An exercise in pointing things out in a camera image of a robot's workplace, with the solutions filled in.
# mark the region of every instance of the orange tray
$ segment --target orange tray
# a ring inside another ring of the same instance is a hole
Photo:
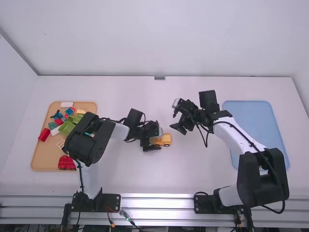
[[[60,110],[60,113],[64,116],[66,108],[60,108],[61,101],[55,101],[50,104],[45,121],[42,126],[42,130],[44,128],[49,128],[48,123],[54,122],[53,118],[50,116],[54,115],[57,110]],[[90,111],[94,114],[97,113],[97,104],[95,102],[90,101],[74,101],[73,107],[76,110],[85,110]],[[63,156],[65,153],[57,146],[57,143],[61,139],[66,139],[66,136],[59,133],[55,136],[51,134],[48,136],[45,142],[38,140],[37,146],[35,148],[31,168],[35,171],[60,171],[60,172],[69,172],[69,170],[60,170],[58,169],[59,158]]]

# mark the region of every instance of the wire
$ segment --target wire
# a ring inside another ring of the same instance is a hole
[[[282,208],[281,208],[280,211],[276,211],[276,210],[274,210],[274,209],[272,209],[272,208],[269,208],[269,207],[266,206],[266,205],[262,205],[262,207],[265,208],[265,209],[268,209],[268,210],[270,210],[271,212],[274,212],[274,213],[276,213],[276,214],[282,214],[282,213],[284,212],[284,210],[285,210],[285,201],[282,201]]]
[[[134,141],[136,141],[136,139],[133,139],[133,140],[131,140],[131,141],[125,141],[126,143],[131,143],[131,142],[134,142]]]
[[[76,161],[77,164],[78,164],[77,168],[78,168],[78,171],[79,171],[79,179],[80,179],[80,181],[81,181],[81,189],[82,189],[82,193],[84,193],[84,184],[83,184],[83,176],[82,176],[82,166],[81,166],[81,163],[80,163],[77,159],[75,159],[75,161]],[[83,204],[81,205],[81,207],[80,207],[80,209],[79,209],[76,225],[78,225],[79,220],[80,220],[80,218],[81,218],[82,207],[83,207]]]
[[[107,205],[104,205],[107,209],[109,209],[110,211],[112,211],[113,213],[119,213],[119,211],[120,210],[117,210],[117,211],[115,211],[115,210],[112,210],[111,208],[109,208]]]
[[[220,122],[215,122],[213,124],[216,125],[216,124],[219,124],[219,123],[225,123],[225,124],[228,124],[230,127],[233,127],[239,134],[241,134],[246,140],[247,142],[250,144],[250,146],[252,146],[257,152],[258,154],[260,155],[260,157],[264,160],[264,162],[266,163],[266,165],[268,166],[269,170],[271,171],[271,173],[273,174],[273,176],[275,177],[275,180],[276,182],[278,183],[278,185],[281,185],[281,182],[280,180],[278,179],[278,176],[277,176],[277,173],[276,171],[274,170],[274,168],[271,166],[271,164],[269,163],[268,159],[262,154],[262,152],[256,147],[256,145],[250,141],[250,139],[248,139],[248,137],[246,135],[244,135],[237,127],[235,127],[232,123],[230,122],[225,122],[225,121],[220,121]],[[283,200],[282,201],[282,208],[280,211],[276,211],[272,208],[269,208],[268,206],[265,206],[265,205],[262,205],[262,207],[270,210],[271,212],[274,212],[276,214],[282,214],[285,210],[285,201]]]
[[[202,191],[200,191],[200,192],[196,192],[196,193],[194,194],[194,196],[196,196],[196,195],[198,195],[198,194],[204,194],[204,195],[207,195],[207,196],[208,196],[208,193],[206,193],[206,192],[202,192]]]
[[[230,232],[233,232],[234,230],[236,230],[236,227],[237,227],[238,225],[236,224],[235,226],[234,226],[234,228],[230,231]]]
[[[205,140],[205,138],[204,138],[204,136],[203,136],[203,133],[202,133],[201,129],[199,128],[199,126],[198,126],[197,123],[195,123],[195,125],[196,125],[196,127],[198,128],[198,131],[199,131],[199,133],[201,134],[201,136],[202,136],[202,138],[203,138],[203,142],[204,142],[205,147],[207,147],[207,146],[208,146],[208,144],[207,144],[208,142]]]

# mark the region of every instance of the aluminum rail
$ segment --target aluminum rail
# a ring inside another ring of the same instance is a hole
[[[197,215],[192,194],[121,194],[121,208],[138,226],[233,227],[233,215]],[[60,224],[63,206],[72,196],[0,196],[1,224]],[[269,204],[280,210],[281,203]],[[130,225],[118,213],[110,213],[116,225]],[[69,224],[78,213],[72,212]],[[309,228],[309,196],[291,196],[283,214],[262,207],[252,209],[255,227]],[[109,225],[106,213],[81,213],[81,225]]]

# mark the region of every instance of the white wall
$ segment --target white wall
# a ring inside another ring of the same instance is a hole
[[[309,113],[307,0],[0,0],[43,75],[293,76]]]
[[[0,35],[0,172],[37,78],[34,71]]]

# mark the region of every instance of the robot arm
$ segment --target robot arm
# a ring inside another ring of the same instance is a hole
[[[245,205],[248,208],[287,200],[289,188],[283,154],[277,149],[267,149],[249,136],[232,115],[219,109],[214,90],[199,92],[199,109],[190,100],[176,99],[172,105],[174,115],[182,113],[178,123],[170,127],[183,135],[198,128],[207,127],[210,133],[221,138],[226,145],[239,154],[237,183],[215,189],[211,197],[218,212],[222,208]],[[259,168],[267,170],[260,175]]]
[[[87,112],[65,140],[62,150],[69,154],[78,168],[80,187],[78,192],[93,200],[100,193],[98,161],[110,139],[140,140],[143,151],[161,149],[150,144],[150,138],[160,136],[162,129],[156,121],[140,122],[143,112],[131,109],[127,118],[114,121],[99,118]]]

